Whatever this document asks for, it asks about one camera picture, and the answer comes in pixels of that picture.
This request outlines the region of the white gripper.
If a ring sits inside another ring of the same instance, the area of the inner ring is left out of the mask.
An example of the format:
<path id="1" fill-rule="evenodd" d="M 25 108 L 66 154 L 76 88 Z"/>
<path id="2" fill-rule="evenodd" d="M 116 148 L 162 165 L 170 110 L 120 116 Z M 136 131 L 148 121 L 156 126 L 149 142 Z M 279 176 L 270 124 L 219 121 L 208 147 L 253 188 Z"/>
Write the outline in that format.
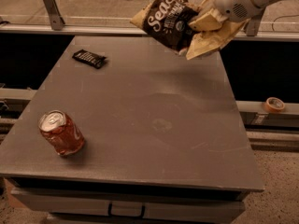
<path id="1" fill-rule="evenodd" d="M 203 0 L 199 14 L 188 22 L 200 33 L 193 36 L 186 59 L 223 49 L 249 22 L 247 19 L 262 11 L 263 3 L 264 0 Z M 230 21 L 223 23 L 222 14 Z"/>

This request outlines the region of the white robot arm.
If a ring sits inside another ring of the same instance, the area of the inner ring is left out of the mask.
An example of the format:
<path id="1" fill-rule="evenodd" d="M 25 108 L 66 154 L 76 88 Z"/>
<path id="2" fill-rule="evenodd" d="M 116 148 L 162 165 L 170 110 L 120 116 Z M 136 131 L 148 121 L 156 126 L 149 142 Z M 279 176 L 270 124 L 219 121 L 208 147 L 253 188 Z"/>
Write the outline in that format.
<path id="1" fill-rule="evenodd" d="M 247 22 L 281 0 L 203 0 L 199 14 L 189 21 L 195 31 L 188 60 L 224 48 Z"/>

